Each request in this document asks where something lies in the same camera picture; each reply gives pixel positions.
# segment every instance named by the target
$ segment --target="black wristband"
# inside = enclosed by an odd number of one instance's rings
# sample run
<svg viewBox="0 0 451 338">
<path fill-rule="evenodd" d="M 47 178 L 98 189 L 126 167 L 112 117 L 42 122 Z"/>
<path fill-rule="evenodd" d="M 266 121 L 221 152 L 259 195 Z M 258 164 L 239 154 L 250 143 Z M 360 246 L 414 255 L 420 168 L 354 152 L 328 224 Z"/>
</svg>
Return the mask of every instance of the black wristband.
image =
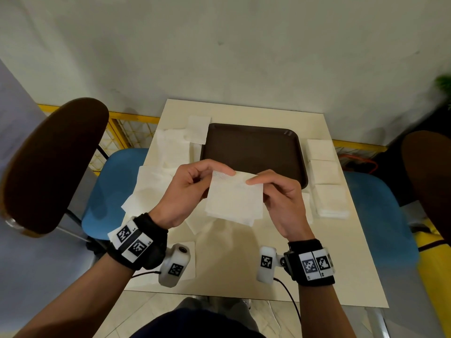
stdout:
<svg viewBox="0 0 451 338">
<path fill-rule="evenodd" d="M 126 247 L 122 249 L 121 246 L 119 249 L 116 249 L 114 245 L 110 243 L 107 252 L 117 262 L 132 270 L 139 270 L 143 267 L 148 270 L 154 269 L 163 262 L 166 256 L 168 230 L 156 225 L 147 213 L 134 218 L 133 222 L 141 233 L 146 234 L 152 240 L 150 246 L 145 249 L 134 262 L 130 262 L 122 256 L 123 250 L 126 249 Z"/>
<path fill-rule="evenodd" d="M 321 242 L 317 239 L 289 242 L 288 246 L 290 251 L 284 254 L 285 260 L 287 261 L 287 266 L 284 267 L 285 271 L 290 274 L 291 278 L 296 281 L 301 286 L 306 287 L 318 287 L 318 286 L 329 286 L 335 283 L 335 278 L 333 276 L 328 276 L 326 278 L 318 278 L 315 280 L 308 280 L 307 275 L 302 266 L 302 262 L 299 258 L 299 254 L 306 252 L 316 251 L 323 249 Z"/>
</svg>

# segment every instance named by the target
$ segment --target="gray wall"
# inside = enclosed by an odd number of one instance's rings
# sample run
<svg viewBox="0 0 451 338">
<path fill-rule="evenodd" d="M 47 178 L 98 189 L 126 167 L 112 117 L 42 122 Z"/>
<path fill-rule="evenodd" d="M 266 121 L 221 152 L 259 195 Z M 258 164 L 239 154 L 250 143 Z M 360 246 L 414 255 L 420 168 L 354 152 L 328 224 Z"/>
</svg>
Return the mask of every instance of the gray wall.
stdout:
<svg viewBox="0 0 451 338">
<path fill-rule="evenodd" d="M 0 61 L 0 179 L 15 151 L 45 115 Z M 82 216 L 96 181 L 87 169 L 70 209 Z M 64 217 L 60 225 L 83 234 Z M 85 242 L 60 231 L 29 238 L 0 217 L 0 332 L 21 328 L 92 264 Z"/>
<path fill-rule="evenodd" d="M 384 144 L 442 99 L 451 0 L 0 0 L 0 58 L 39 103 L 166 98 L 325 113 Z"/>
</svg>

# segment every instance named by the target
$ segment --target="person's left arm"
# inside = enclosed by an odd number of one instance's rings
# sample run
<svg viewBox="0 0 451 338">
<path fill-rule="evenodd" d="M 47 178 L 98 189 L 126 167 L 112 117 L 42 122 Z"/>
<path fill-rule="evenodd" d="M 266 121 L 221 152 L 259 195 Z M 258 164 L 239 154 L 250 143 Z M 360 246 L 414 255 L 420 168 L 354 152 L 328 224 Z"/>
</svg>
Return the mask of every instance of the person's left arm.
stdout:
<svg viewBox="0 0 451 338">
<path fill-rule="evenodd" d="M 211 172 L 234 175 L 213 160 L 181 165 L 158 205 L 149 212 L 163 229 L 179 226 L 210 187 Z M 134 270 L 105 254 L 92 268 L 26 324 L 15 338 L 92 337 L 116 303 Z"/>
</svg>

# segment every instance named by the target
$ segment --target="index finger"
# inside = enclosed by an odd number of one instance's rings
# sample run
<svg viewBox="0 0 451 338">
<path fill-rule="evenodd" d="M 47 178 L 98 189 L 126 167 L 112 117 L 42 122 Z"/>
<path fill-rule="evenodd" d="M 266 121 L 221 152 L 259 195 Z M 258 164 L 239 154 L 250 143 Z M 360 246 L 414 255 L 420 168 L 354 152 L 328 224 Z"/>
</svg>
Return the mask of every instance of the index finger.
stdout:
<svg viewBox="0 0 451 338">
<path fill-rule="evenodd" d="M 276 184 L 285 192 L 295 190 L 299 185 L 299 182 L 297 180 L 284 177 L 283 175 L 277 174 L 274 171 L 264 171 L 261 174 L 246 180 L 246 184 L 248 185 L 269 183 Z"/>
<path fill-rule="evenodd" d="M 236 172 L 226 164 L 211 159 L 200 160 L 187 166 L 189 173 L 193 177 L 198 177 L 202 172 L 205 171 L 218 171 L 229 176 L 236 174 Z"/>
</svg>

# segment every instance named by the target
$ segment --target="wristband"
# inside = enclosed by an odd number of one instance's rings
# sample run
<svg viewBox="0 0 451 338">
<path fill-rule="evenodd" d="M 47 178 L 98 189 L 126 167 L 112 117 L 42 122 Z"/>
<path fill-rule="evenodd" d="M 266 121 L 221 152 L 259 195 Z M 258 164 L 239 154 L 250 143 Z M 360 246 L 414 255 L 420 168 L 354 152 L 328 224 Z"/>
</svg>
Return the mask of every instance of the wristband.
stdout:
<svg viewBox="0 0 451 338">
<path fill-rule="evenodd" d="M 330 255 L 317 239 L 290 242 L 285 271 L 301 286 L 318 287 L 335 283 Z"/>
<path fill-rule="evenodd" d="M 107 252 L 132 270 L 153 269 L 165 258 L 167 234 L 168 230 L 156 225 L 145 213 L 108 233 L 111 243 Z"/>
</svg>

